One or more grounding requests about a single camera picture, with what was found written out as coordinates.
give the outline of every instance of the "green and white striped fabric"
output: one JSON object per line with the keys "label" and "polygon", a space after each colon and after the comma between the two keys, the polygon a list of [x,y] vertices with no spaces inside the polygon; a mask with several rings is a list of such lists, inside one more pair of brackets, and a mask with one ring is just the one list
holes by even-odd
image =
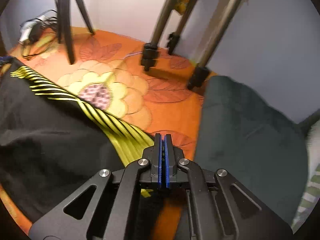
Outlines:
{"label": "green and white striped fabric", "polygon": [[316,168],[315,174],[308,182],[307,188],[301,198],[295,218],[292,223],[292,231],[295,233],[306,221],[316,203],[320,198],[320,164]]}

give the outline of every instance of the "wall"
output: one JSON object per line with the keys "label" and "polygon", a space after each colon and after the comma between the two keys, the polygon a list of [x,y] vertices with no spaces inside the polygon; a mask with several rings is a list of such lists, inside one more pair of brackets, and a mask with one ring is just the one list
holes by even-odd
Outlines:
{"label": "wall", "polygon": [[[7,49],[19,24],[54,8],[53,0],[11,0],[0,17]],[[164,0],[84,0],[95,28],[149,41]],[[176,52],[197,61],[228,0],[199,0]],[[74,0],[73,26],[84,23]],[[160,46],[174,31],[173,12]],[[320,16],[310,0],[243,0],[209,63],[215,72],[253,87],[299,122],[320,108]]]}

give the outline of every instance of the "black tripod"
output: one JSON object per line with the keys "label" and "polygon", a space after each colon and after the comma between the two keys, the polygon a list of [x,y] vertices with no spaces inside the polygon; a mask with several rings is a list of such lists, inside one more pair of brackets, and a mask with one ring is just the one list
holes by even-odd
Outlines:
{"label": "black tripod", "polygon": [[[92,25],[89,20],[88,13],[85,9],[83,0],[76,0],[82,17],[89,29],[89,31],[94,35]],[[62,33],[64,34],[64,40],[67,47],[68,57],[70,64],[75,62],[75,55],[73,52],[73,40],[70,28],[70,0],[58,0],[57,2],[57,12],[58,12],[58,43],[61,43]]]}

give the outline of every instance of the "black fabric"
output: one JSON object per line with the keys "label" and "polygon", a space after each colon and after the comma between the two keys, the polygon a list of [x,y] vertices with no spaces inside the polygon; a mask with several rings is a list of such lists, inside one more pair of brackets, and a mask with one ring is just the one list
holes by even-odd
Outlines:
{"label": "black fabric", "polygon": [[308,177],[304,138],[251,88],[224,76],[209,80],[195,162],[226,169],[291,224]]}
{"label": "black fabric", "polygon": [[29,81],[0,83],[0,183],[32,222],[100,169],[123,169],[107,136],[76,103],[35,96]]}

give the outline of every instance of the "tripod foot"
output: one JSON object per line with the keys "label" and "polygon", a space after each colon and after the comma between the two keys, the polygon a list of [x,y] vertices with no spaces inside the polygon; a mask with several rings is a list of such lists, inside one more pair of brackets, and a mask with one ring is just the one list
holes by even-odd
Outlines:
{"label": "tripod foot", "polygon": [[209,76],[210,72],[210,69],[207,67],[196,66],[192,76],[188,80],[187,88],[192,90],[194,87],[201,87],[205,79]]}
{"label": "tripod foot", "polygon": [[168,48],[168,54],[172,55],[174,49],[176,48],[178,42],[180,40],[180,35],[176,35],[175,33],[171,33],[168,37],[168,43],[167,43],[167,48]]}
{"label": "tripod foot", "polygon": [[140,64],[144,66],[145,71],[149,71],[150,67],[156,65],[156,59],[158,58],[158,47],[152,46],[151,43],[143,45],[143,52]]}

